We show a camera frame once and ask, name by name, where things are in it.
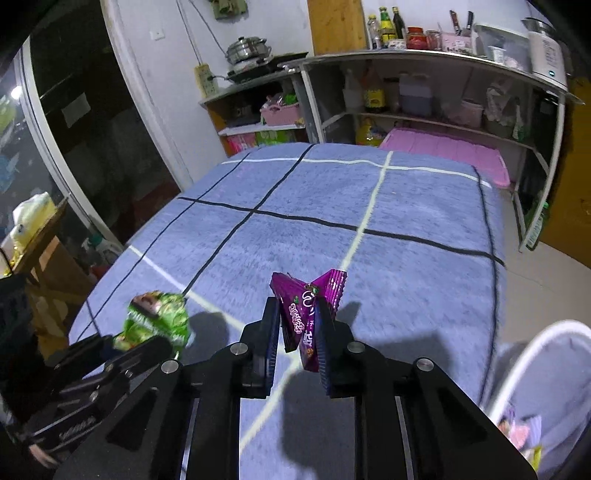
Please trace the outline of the green snack wrapper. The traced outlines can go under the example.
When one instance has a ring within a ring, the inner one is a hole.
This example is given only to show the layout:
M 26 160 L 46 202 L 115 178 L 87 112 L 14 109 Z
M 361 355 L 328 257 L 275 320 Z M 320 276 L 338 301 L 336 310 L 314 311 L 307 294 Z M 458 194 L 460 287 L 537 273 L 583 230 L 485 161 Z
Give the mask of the green snack wrapper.
M 186 299 L 181 294 L 151 291 L 135 296 L 127 307 L 122 332 L 114 338 L 117 349 L 128 351 L 155 336 L 165 338 L 181 352 L 190 338 Z

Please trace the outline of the purple snack wrapper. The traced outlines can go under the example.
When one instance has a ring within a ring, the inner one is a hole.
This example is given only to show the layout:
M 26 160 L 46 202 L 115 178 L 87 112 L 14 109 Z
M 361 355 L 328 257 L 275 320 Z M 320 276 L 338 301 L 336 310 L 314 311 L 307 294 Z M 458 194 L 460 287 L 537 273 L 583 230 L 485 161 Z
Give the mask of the purple snack wrapper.
M 338 312 L 346 285 L 346 271 L 331 269 L 309 283 L 287 273 L 273 272 L 270 289 L 280 301 L 280 324 L 287 353 L 298 351 L 304 370 L 318 372 L 315 305 L 322 298 L 332 316 Z

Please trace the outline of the metal kitchen shelf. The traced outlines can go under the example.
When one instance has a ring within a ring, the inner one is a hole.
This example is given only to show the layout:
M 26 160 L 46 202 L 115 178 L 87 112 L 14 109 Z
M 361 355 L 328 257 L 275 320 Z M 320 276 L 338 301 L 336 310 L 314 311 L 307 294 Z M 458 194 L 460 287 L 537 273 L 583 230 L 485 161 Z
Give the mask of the metal kitchen shelf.
M 533 225 L 526 215 L 536 205 L 534 221 L 547 202 L 557 175 L 567 109 L 582 101 L 529 72 L 485 58 L 427 50 L 370 50 L 312 56 L 291 62 L 301 73 L 317 122 L 318 141 L 352 139 L 366 111 L 353 104 L 363 97 L 363 78 L 380 79 L 388 103 L 370 115 L 385 129 L 411 128 L 443 134 L 498 149 L 509 172 L 508 190 L 515 210 L 519 248 Z M 401 73 L 430 78 L 433 114 L 402 111 Z

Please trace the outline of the blue checkered tablecloth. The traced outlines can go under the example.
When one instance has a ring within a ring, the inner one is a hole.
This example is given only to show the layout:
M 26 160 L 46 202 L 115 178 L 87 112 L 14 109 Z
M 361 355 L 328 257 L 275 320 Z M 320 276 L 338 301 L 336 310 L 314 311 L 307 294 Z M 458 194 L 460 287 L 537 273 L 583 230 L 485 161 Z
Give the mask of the blue checkered tablecloth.
M 428 357 L 476 403 L 505 313 L 500 193 L 474 167 L 345 144 L 262 147 L 219 164 L 130 240 L 69 333 L 117 334 L 153 290 L 186 299 L 183 359 L 259 320 L 270 278 L 346 271 L 339 319 L 405 362 Z

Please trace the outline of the yellow wooden door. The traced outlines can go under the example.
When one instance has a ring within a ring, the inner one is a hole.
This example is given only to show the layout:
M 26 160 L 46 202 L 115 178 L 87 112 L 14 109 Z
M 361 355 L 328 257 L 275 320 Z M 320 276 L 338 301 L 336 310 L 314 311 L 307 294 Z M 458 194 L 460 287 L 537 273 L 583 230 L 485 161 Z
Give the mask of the yellow wooden door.
M 542 241 L 590 267 L 590 80 L 577 78 L 566 117 L 560 169 Z

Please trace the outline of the pink storage box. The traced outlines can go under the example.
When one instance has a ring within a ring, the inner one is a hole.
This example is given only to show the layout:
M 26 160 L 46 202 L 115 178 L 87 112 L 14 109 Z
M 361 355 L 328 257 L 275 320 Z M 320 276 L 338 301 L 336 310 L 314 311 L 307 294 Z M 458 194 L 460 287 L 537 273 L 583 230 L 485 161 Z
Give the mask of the pink storage box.
M 508 189 L 511 184 L 508 169 L 499 150 L 481 144 L 443 134 L 394 128 L 386 135 L 380 148 L 431 155 L 469 164 L 492 180 L 498 188 Z

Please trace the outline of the small wooden shelf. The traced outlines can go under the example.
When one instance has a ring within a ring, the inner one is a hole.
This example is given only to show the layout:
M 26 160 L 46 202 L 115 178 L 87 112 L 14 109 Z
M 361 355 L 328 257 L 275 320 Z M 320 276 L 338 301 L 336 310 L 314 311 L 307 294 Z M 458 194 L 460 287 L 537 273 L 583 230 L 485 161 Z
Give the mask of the small wooden shelf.
M 300 105 L 303 115 L 297 124 L 273 127 L 264 123 L 261 108 L 294 103 Z M 200 105 L 228 156 L 260 145 L 318 142 L 310 96 L 301 73 L 295 69 L 224 88 L 201 100 Z

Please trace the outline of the purple detergent jug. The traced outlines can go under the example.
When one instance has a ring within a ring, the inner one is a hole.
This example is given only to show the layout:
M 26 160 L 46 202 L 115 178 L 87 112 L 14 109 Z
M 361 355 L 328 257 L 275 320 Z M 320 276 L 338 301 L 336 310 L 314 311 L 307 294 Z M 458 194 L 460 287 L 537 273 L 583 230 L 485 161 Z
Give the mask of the purple detergent jug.
M 404 113 L 420 117 L 432 116 L 433 92 L 427 75 L 401 73 L 399 97 Z

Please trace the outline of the yellow power strip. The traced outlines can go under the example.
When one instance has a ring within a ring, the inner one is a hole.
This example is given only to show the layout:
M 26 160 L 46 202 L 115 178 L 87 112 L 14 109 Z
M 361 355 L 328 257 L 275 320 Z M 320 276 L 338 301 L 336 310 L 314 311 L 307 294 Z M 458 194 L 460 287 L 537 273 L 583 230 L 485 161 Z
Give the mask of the yellow power strip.
M 195 81 L 202 97 L 208 98 L 217 92 L 211 68 L 207 64 L 199 64 L 194 68 Z

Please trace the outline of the black induction cooker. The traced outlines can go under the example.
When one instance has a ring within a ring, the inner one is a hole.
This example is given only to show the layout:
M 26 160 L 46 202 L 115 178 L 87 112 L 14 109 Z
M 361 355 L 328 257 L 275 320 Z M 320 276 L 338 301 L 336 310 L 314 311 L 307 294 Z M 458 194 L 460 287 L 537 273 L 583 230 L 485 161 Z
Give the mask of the black induction cooker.
M 254 59 L 252 62 L 236 65 L 229 70 L 226 79 L 232 84 L 241 84 L 250 80 L 283 71 L 284 66 L 291 62 L 308 57 L 308 52 L 271 55 L 267 58 Z

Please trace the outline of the white electric kettle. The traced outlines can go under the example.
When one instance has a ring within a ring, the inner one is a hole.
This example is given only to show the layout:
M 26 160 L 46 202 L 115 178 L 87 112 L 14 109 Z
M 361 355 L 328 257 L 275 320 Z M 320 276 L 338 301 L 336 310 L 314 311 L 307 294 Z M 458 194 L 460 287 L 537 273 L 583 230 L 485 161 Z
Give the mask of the white electric kettle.
M 533 74 L 567 90 L 564 58 L 555 29 L 533 17 L 524 18 L 522 23 L 528 30 Z

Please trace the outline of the green oil bottle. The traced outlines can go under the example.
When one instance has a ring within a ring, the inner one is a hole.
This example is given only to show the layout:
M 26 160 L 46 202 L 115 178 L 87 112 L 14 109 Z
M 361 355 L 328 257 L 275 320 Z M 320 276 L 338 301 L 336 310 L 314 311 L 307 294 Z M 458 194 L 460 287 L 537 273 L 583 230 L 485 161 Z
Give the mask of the green oil bottle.
M 388 9 L 384 6 L 379 8 L 380 12 L 380 36 L 383 48 L 390 48 L 394 41 L 398 39 L 398 33 L 394 22 L 388 12 Z

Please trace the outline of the clear seasoning bottle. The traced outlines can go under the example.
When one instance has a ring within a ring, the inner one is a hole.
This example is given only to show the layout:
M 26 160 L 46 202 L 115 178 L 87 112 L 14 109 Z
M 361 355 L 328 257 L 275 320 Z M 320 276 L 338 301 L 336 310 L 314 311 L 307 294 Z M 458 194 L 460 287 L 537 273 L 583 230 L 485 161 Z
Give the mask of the clear seasoning bottle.
M 370 38 L 370 49 L 380 50 L 382 48 L 380 24 L 375 14 L 368 17 L 368 32 Z

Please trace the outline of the dark soy sauce bottle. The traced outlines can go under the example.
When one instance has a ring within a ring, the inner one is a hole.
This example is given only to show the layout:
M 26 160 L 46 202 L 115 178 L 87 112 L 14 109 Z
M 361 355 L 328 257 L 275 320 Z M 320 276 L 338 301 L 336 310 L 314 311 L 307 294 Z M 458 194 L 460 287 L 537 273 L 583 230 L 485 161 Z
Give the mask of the dark soy sauce bottle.
M 407 29 L 405 22 L 401 16 L 400 9 L 397 6 L 393 7 L 393 22 L 394 28 L 397 31 L 397 37 L 401 40 L 407 39 Z

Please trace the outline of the green hanging cloth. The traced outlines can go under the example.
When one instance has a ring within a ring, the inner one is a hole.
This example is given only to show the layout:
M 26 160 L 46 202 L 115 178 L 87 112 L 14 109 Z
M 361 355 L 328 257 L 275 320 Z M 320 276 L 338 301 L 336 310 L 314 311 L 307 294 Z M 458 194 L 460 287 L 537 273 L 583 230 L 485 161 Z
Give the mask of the green hanging cloth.
M 216 20 L 235 18 L 249 10 L 245 0 L 211 0 L 211 8 Z

